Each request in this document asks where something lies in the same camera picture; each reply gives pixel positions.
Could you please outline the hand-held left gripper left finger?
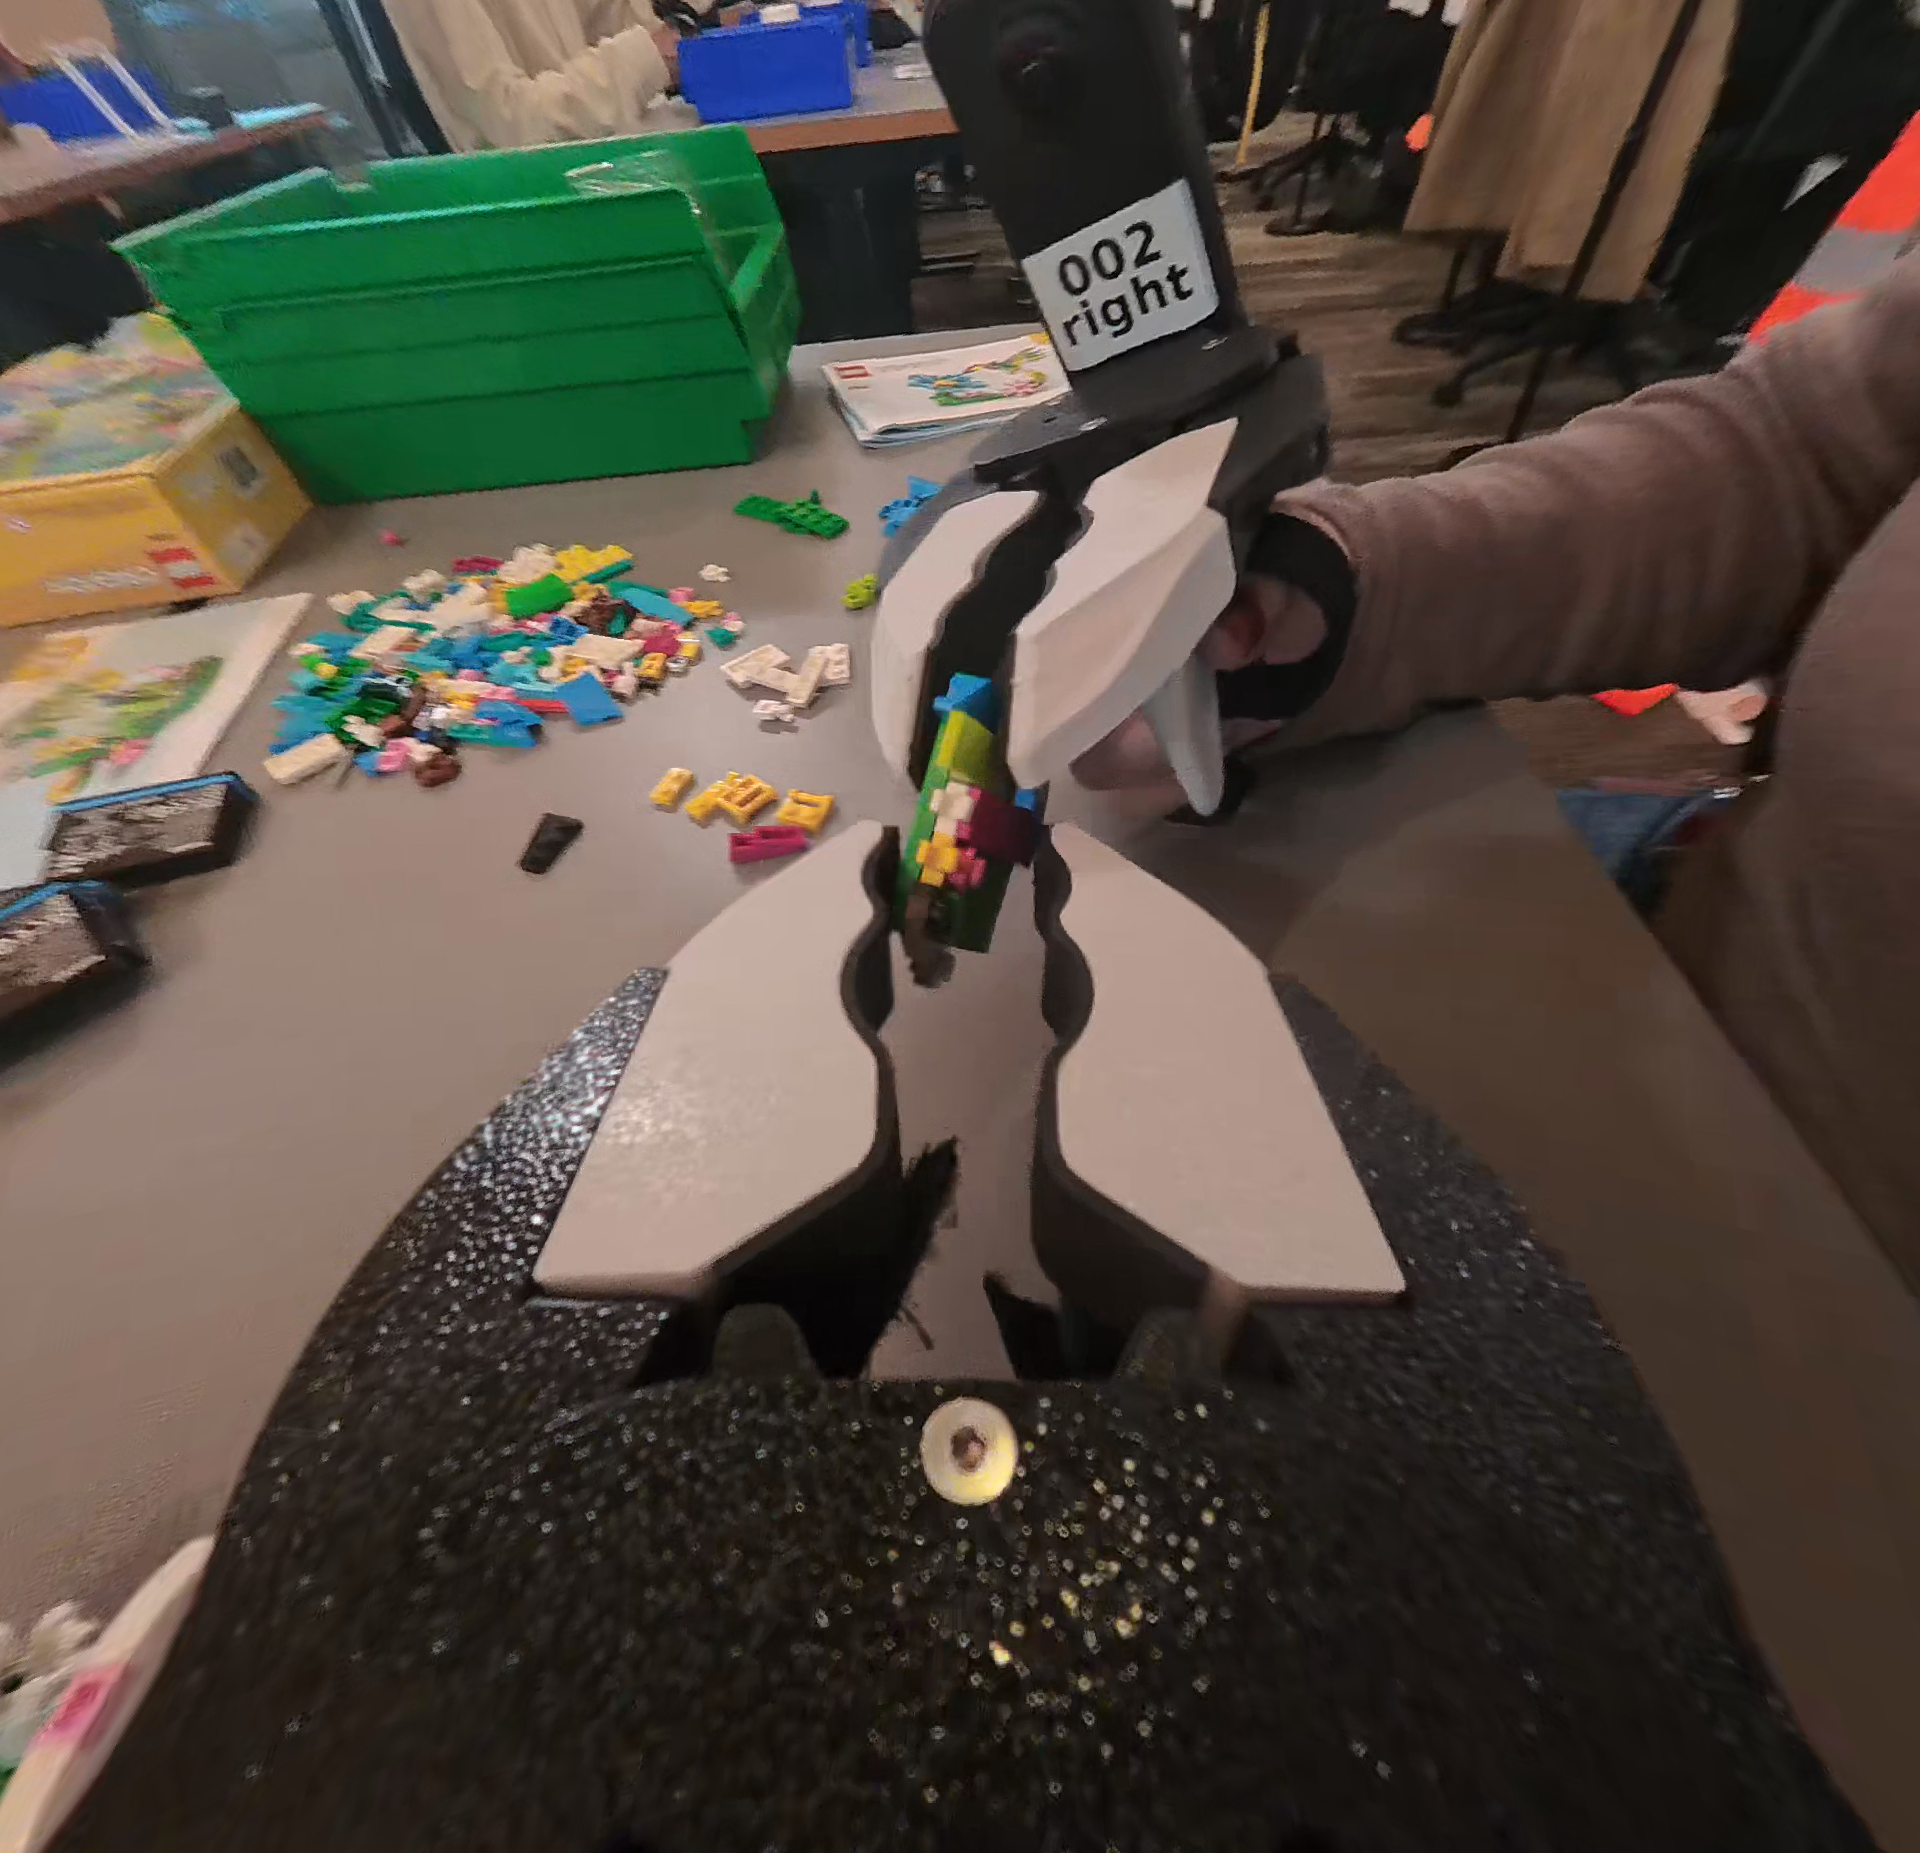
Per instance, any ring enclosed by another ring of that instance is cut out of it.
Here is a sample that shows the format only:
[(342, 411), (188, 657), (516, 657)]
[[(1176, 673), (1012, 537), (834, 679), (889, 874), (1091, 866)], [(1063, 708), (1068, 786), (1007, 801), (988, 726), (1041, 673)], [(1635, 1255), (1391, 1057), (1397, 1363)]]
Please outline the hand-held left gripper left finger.
[(705, 923), (549, 1220), (549, 1297), (709, 1297), (896, 1168), (896, 823), (864, 820)]

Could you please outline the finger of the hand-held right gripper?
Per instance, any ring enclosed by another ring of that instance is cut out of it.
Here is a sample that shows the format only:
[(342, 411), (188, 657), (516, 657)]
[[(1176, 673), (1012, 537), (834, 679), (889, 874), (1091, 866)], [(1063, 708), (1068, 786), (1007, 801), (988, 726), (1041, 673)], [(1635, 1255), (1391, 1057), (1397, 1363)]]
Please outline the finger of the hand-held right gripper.
[(969, 669), (998, 679), (1048, 590), (1041, 493), (940, 493), (882, 556), (867, 708), (888, 768), (928, 776), (932, 698)]
[(1194, 657), (1237, 590), (1230, 527), (1208, 502), (1237, 426), (1176, 431), (1085, 499), (1085, 537), (1019, 624), (1007, 768), (1052, 786), (1135, 710), (1176, 788), (1225, 788), (1215, 669)]

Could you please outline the stack of green bins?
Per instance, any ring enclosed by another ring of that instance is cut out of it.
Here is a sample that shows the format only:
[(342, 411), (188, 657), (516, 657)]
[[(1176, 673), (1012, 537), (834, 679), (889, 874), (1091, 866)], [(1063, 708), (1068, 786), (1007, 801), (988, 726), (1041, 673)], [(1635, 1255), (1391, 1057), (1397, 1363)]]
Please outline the stack of green bins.
[(304, 166), (111, 251), (311, 502), (742, 465), (800, 329), (742, 126)]

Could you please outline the person's right forearm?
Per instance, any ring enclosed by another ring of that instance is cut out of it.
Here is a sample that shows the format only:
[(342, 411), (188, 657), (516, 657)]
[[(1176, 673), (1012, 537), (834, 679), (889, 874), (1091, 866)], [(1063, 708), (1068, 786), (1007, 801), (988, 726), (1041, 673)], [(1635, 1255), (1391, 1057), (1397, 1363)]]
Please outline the person's right forearm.
[(1288, 749), (1480, 698), (1736, 688), (1916, 499), (1920, 275), (1463, 465), (1288, 499), (1354, 569), (1354, 628)]

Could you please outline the white lego picture sheet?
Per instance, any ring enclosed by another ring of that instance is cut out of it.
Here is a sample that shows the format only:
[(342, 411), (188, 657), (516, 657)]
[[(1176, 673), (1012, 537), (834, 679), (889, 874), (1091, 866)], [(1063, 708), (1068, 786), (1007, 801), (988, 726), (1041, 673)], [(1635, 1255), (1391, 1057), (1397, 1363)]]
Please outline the white lego picture sheet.
[(28, 805), (195, 776), (311, 597), (41, 636), (5, 661), (0, 788)]

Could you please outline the person's right hand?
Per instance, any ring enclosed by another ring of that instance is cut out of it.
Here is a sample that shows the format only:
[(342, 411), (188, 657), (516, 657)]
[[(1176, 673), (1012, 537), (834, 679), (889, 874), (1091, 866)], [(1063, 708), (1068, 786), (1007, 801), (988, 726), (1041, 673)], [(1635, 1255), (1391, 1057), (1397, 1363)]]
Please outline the person's right hand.
[[(1275, 743), (1327, 698), (1354, 647), (1354, 614), (1354, 576), (1315, 585), (1281, 576), (1237, 580), (1230, 606), (1194, 647), (1208, 679), (1201, 708), (1215, 708), (1225, 758)], [(1068, 776), (1093, 796), (1176, 788), (1175, 758), (1144, 710), (1091, 749)]]

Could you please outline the white lego plates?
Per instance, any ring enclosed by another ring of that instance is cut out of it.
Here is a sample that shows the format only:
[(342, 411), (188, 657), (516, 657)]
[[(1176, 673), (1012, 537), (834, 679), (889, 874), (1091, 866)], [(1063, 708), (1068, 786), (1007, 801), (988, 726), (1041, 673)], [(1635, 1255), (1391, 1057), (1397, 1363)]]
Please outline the white lego plates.
[(800, 657), (751, 647), (721, 661), (721, 679), (751, 708), (751, 726), (800, 726), (834, 688), (849, 688), (849, 647), (806, 647)]

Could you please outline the blue plastic bin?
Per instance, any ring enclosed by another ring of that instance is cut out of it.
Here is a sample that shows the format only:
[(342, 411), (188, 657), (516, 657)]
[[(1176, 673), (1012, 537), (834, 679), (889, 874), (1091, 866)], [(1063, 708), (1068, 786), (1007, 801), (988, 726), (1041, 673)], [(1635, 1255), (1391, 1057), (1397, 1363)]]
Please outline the blue plastic bin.
[(751, 4), (751, 19), (697, 28), (677, 46), (681, 101), (705, 126), (849, 115), (867, 59), (867, 0)]
[(160, 86), (111, 53), (0, 86), (0, 115), (5, 126), (41, 126), (51, 145), (171, 129)]

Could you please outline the lego instruction booklet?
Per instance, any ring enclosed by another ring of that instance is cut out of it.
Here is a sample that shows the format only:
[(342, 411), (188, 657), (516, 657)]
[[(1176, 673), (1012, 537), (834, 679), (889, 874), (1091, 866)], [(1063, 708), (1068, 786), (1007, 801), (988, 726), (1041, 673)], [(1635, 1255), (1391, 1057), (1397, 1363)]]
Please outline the lego instruction booklet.
[(953, 353), (834, 358), (817, 374), (864, 447), (913, 447), (932, 437), (988, 431), (1068, 392), (1068, 374), (1041, 329)]

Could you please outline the multicolour lego wing assembly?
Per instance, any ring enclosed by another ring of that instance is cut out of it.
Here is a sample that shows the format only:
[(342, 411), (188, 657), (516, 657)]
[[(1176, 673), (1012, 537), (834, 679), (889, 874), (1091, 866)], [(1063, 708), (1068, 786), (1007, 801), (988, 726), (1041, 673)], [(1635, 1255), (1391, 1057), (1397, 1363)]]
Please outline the multicolour lego wing assembly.
[(988, 673), (953, 673), (932, 698), (932, 749), (913, 820), (896, 843), (889, 924), (913, 987), (943, 987), (956, 955), (988, 955), (1012, 874), (1035, 862), (1041, 788), (1007, 768), (1007, 698)]

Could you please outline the lego flower model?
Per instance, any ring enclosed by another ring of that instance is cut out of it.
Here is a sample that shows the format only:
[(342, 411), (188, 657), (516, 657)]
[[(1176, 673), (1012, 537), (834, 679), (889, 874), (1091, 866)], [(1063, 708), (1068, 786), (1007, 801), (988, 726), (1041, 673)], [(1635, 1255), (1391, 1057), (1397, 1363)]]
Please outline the lego flower model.
[(139, 1701), (148, 1699), (195, 1593), (207, 1575), (217, 1535), (182, 1544), (132, 1603), (79, 1649), (61, 1699), (41, 1701), (0, 1797), (0, 1848), (41, 1853), (79, 1810), (79, 1797), (106, 1768)]

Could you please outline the yellow lego box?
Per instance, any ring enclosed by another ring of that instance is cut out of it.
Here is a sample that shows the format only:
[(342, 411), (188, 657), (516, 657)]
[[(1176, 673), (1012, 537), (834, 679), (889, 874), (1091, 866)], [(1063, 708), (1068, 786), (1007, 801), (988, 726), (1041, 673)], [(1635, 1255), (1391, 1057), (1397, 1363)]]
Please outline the yellow lego box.
[(0, 374), (0, 628), (246, 590), (311, 499), (158, 313)]

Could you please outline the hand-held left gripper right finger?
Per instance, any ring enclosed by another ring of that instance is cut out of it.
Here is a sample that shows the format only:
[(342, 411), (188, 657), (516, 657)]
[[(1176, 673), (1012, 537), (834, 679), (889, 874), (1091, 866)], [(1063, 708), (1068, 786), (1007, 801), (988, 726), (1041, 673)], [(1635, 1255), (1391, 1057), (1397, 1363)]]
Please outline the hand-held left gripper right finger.
[(1266, 967), (1193, 894), (1052, 823), (1030, 1239), (1063, 1301), (1391, 1301), (1406, 1265)]

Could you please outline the black battery with blue edge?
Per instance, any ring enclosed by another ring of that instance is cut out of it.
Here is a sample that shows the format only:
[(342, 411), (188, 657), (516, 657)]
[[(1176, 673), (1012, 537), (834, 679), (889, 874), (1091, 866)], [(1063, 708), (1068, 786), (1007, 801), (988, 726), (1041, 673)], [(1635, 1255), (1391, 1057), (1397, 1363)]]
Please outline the black battery with blue edge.
[(111, 890), (203, 879), (239, 862), (258, 788), (233, 771), (68, 801), (41, 843), (47, 887)]
[(47, 879), (0, 902), (0, 1026), (26, 1034), (148, 973), (126, 890)]

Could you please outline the beige coat on rack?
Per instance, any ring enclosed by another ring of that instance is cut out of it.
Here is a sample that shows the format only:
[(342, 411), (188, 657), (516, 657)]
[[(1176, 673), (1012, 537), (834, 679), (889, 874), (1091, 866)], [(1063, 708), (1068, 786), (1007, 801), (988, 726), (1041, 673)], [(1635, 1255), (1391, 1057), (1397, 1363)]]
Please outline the beige coat on rack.
[[(1500, 241), (1500, 280), (1553, 285), (1596, 217), (1620, 135), (1651, 91), (1681, 0), (1469, 0), (1452, 28), (1406, 235)], [(1628, 306), (1672, 224), (1684, 166), (1717, 115), (1743, 0), (1697, 0), (1584, 270), (1584, 298)]]

